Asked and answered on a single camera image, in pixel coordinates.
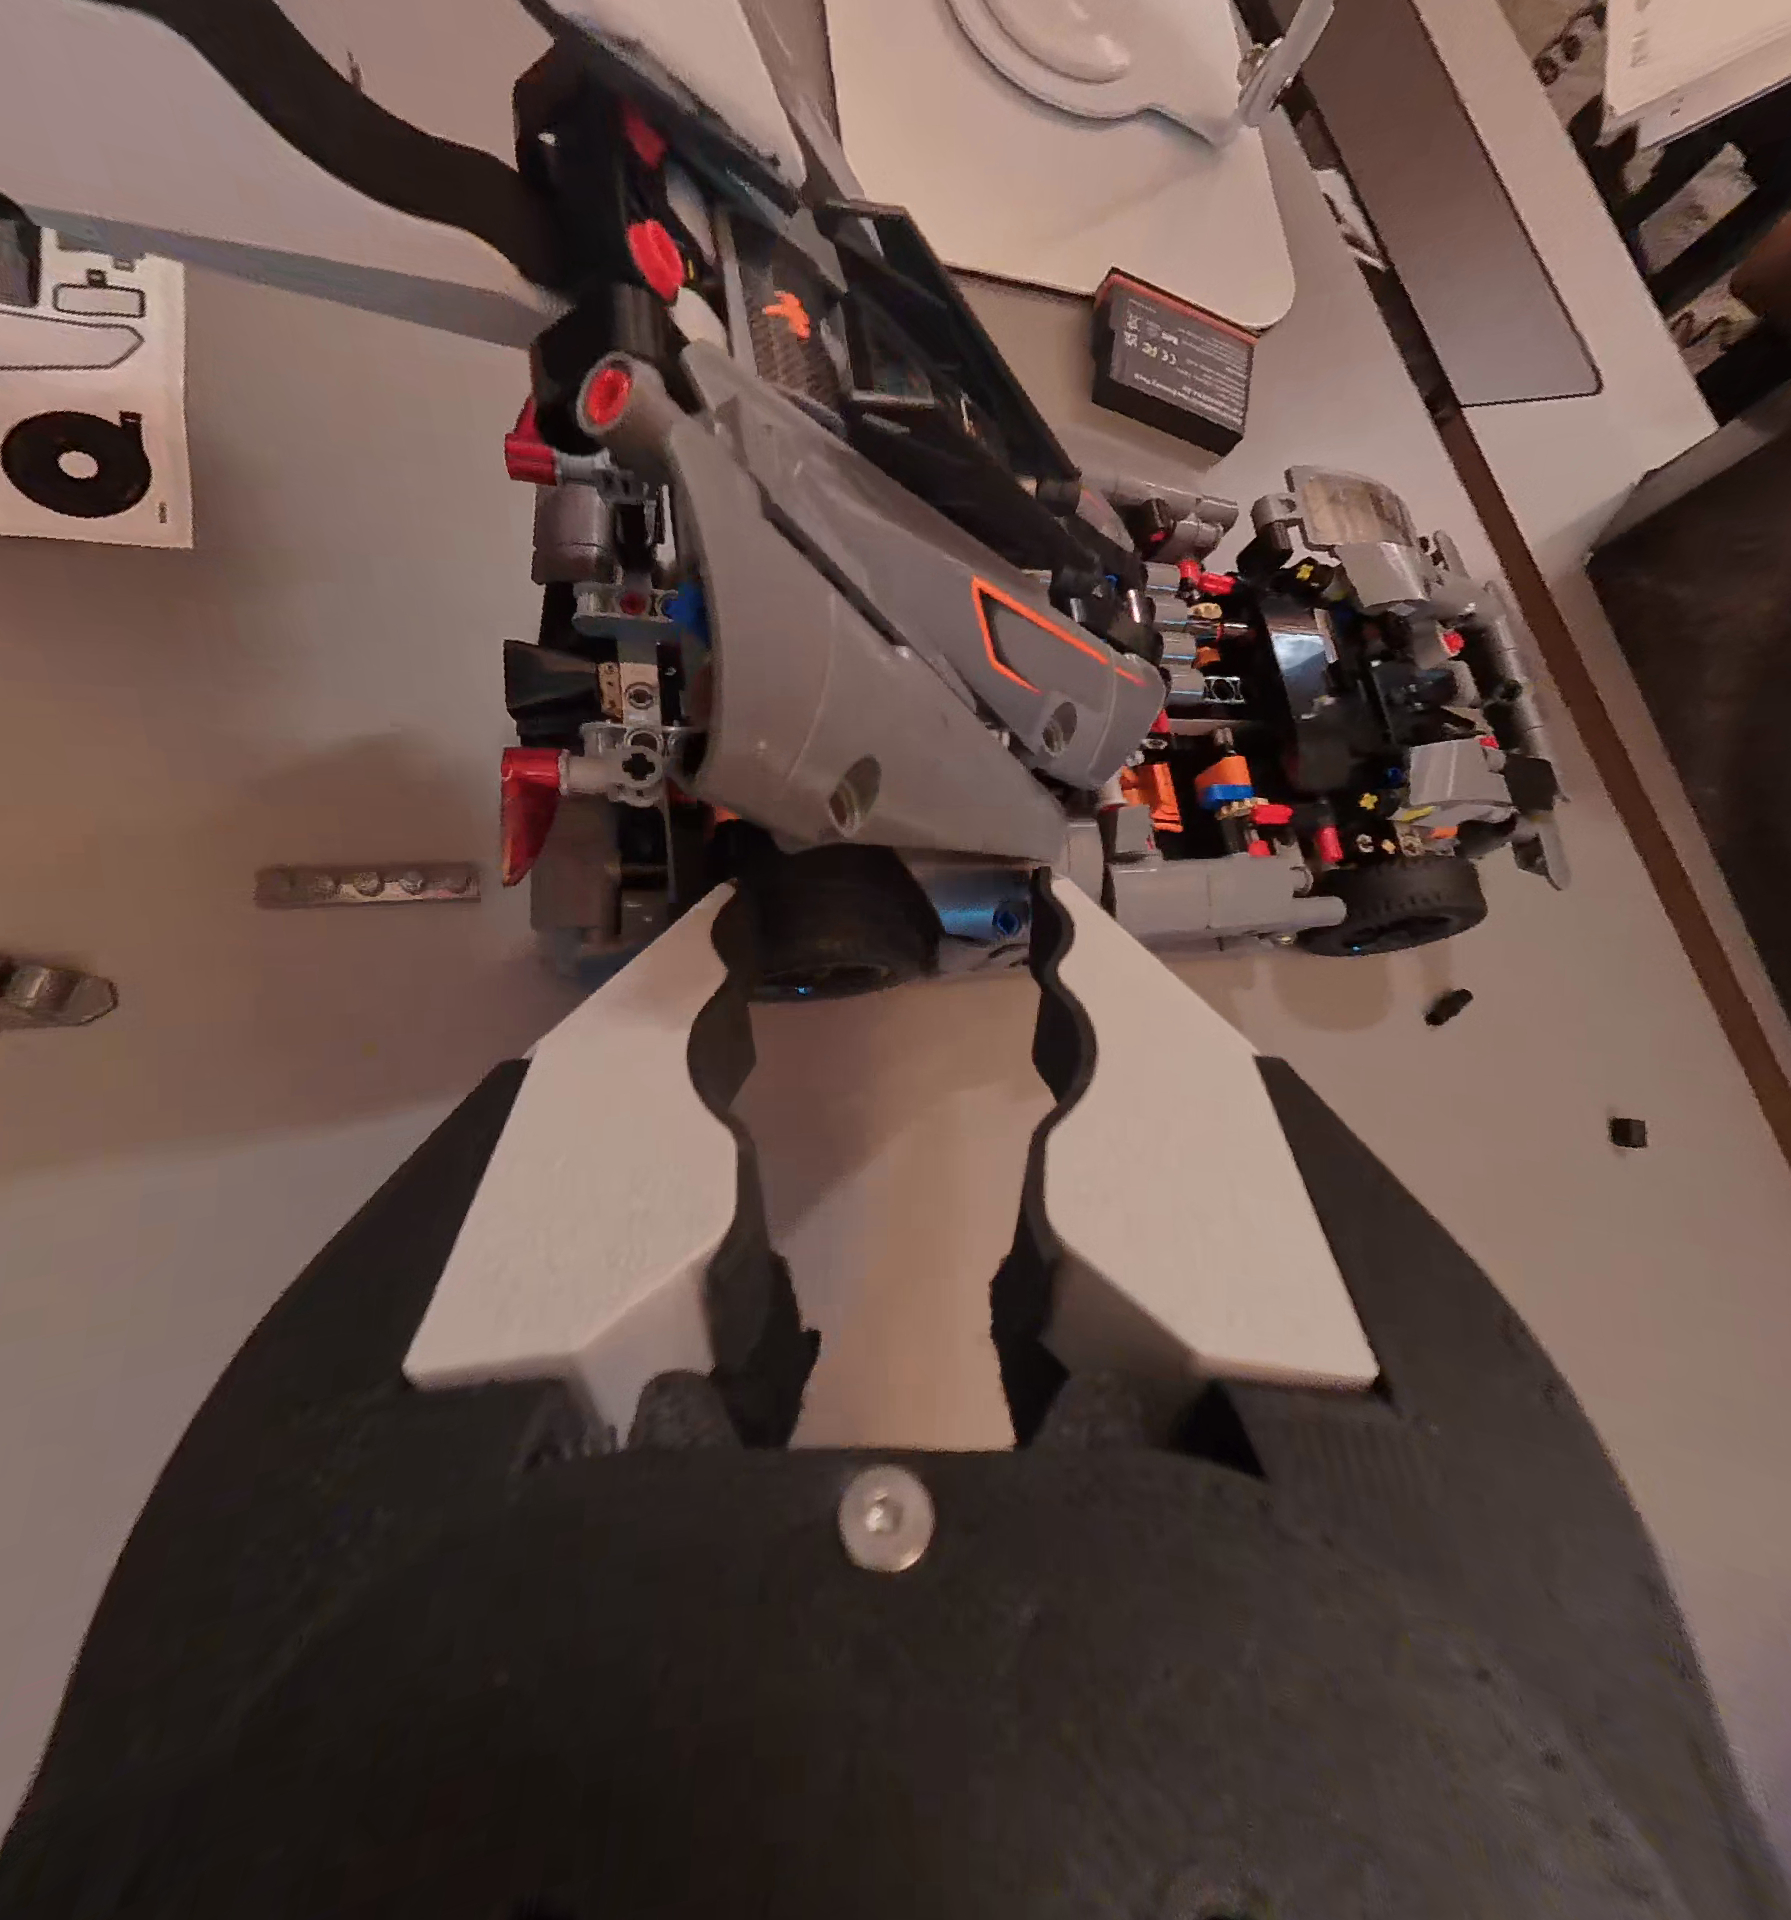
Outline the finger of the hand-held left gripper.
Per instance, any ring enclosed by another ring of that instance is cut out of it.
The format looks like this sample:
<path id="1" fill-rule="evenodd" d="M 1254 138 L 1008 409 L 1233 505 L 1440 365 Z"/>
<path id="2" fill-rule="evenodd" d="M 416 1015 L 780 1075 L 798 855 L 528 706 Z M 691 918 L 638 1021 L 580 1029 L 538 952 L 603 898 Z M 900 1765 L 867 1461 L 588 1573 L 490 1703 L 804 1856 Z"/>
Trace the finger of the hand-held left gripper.
<path id="1" fill-rule="evenodd" d="M 526 348 L 523 176 L 373 103 L 277 3 L 0 3 L 0 221 Z"/>
<path id="2" fill-rule="evenodd" d="M 837 181 L 833 131 L 761 3 L 551 3 L 548 22 L 528 3 L 286 3 L 281 12 L 367 103 L 511 159 L 556 201 L 590 182 L 593 166 L 538 141 L 520 156 L 514 85 L 551 48 L 561 13 L 641 45 L 704 103 L 730 111 L 738 131 L 780 131 L 810 185 Z"/>

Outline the white book stand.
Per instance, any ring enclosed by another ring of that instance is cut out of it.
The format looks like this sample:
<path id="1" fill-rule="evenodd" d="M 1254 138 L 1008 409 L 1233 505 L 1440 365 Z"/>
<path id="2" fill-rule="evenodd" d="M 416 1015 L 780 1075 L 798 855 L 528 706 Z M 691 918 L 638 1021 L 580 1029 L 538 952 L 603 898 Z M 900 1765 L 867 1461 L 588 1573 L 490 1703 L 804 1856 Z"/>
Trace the white book stand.
<path id="1" fill-rule="evenodd" d="M 1251 331 L 1294 265 L 1230 3 L 828 3 L 841 151 L 957 271 L 1118 268 Z"/>

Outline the black battery pack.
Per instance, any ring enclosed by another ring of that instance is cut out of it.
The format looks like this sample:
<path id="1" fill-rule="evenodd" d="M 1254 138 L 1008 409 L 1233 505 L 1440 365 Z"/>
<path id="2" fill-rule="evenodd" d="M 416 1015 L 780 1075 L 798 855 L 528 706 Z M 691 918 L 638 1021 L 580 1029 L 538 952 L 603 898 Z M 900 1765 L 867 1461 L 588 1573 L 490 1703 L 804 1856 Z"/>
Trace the black battery pack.
<path id="1" fill-rule="evenodd" d="M 1110 268 L 1090 312 L 1090 403 L 1213 456 L 1244 436 L 1255 331 Z"/>

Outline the grey curved lego piece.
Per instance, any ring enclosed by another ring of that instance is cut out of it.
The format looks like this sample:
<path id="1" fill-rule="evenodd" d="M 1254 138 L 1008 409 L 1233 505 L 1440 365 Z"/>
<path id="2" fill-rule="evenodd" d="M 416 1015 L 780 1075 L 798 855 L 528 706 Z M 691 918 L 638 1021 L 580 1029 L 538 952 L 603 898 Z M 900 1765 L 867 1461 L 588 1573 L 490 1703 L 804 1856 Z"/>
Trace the grey curved lego piece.
<path id="1" fill-rule="evenodd" d="M 114 983 L 99 973 L 0 952 L 0 1033 L 89 1025 L 116 1003 Z"/>

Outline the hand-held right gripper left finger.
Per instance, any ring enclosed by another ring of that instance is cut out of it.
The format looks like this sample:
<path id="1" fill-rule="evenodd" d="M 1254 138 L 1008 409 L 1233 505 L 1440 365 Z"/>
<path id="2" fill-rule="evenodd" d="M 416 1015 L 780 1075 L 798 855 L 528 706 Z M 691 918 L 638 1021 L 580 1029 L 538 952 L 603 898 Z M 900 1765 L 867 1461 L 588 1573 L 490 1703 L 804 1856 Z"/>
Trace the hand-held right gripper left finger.
<path id="1" fill-rule="evenodd" d="M 691 1375 L 746 1446 L 790 1441 L 817 1332 L 737 1113 L 757 983 L 754 898 L 721 883 L 530 1048 L 410 1386 L 560 1383 L 624 1441 L 648 1383 Z"/>

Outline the paper parts template sheet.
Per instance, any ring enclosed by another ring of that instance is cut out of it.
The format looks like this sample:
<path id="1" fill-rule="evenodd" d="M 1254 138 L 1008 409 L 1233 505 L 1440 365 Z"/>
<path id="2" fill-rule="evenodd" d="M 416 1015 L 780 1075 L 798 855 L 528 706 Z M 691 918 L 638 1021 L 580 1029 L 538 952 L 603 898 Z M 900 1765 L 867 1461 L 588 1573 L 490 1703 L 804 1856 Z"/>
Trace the paper parts template sheet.
<path id="1" fill-rule="evenodd" d="M 0 538 L 190 548 L 179 263 L 0 222 Z"/>

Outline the dark lego set box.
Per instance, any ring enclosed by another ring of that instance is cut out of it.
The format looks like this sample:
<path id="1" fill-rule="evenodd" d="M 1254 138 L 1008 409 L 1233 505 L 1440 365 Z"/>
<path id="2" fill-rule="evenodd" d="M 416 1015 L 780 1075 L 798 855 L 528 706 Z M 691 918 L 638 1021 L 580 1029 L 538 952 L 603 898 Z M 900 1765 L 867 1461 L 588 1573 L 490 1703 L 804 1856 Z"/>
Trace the dark lego set box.
<path id="1" fill-rule="evenodd" d="M 1651 473 L 1584 575 L 1791 1023 L 1791 419 Z"/>

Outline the grey lego car model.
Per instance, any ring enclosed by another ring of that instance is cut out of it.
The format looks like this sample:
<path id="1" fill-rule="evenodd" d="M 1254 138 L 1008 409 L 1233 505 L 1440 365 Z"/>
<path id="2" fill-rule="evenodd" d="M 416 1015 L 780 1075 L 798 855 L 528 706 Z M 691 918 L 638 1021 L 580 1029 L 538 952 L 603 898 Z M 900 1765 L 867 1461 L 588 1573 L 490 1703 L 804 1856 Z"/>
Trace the grey lego car model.
<path id="1" fill-rule="evenodd" d="M 760 992 L 1021 962 L 1033 872 L 1150 948 L 1385 956 L 1567 885 L 1504 598 L 1385 486 L 1251 505 L 1083 472 L 950 271 L 841 163 L 774 196 L 624 69 L 520 89 L 571 308 L 506 436 L 500 879 L 583 986 L 716 883 Z"/>

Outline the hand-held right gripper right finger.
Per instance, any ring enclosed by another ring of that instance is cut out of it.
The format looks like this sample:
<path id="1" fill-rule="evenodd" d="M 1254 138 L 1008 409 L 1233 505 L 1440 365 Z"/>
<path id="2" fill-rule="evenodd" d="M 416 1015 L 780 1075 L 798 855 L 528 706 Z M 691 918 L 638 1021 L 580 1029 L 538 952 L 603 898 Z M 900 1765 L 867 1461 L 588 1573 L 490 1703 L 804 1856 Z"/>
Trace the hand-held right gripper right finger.
<path id="1" fill-rule="evenodd" d="M 1068 1396 L 1167 1442 L 1213 1383 L 1358 1396 L 1378 1379 L 1264 1059 L 1071 878 L 1040 868 L 1033 1125 L 987 1291 L 1017 1449 Z"/>

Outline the long grey lego plate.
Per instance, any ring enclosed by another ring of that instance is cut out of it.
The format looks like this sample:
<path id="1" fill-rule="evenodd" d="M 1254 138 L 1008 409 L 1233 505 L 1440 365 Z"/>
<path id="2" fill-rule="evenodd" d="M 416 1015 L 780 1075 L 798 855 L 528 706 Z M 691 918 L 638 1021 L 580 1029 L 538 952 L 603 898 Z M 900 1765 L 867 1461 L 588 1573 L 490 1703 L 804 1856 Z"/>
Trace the long grey lego plate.
<path id="1" fill-rule="evenodd" d="M 257 868 L 251 889 L 257 909 L 286 911 L 451 905 L 478 898 L 473 863 L 281 863 Z"/>

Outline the lego instruction booklet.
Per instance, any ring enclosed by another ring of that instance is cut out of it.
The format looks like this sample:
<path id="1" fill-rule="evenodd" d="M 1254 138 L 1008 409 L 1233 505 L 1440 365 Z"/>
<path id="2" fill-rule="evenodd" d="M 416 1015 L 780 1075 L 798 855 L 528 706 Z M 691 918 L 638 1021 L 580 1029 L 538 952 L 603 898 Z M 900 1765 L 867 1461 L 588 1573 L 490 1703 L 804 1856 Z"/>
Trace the lego instruction booklet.
<path id="1" fill-rule="evenodd" d="M 1791 3 L 1608 3 L 1601 135 L 1658 146 L 1791 82 Z"/>

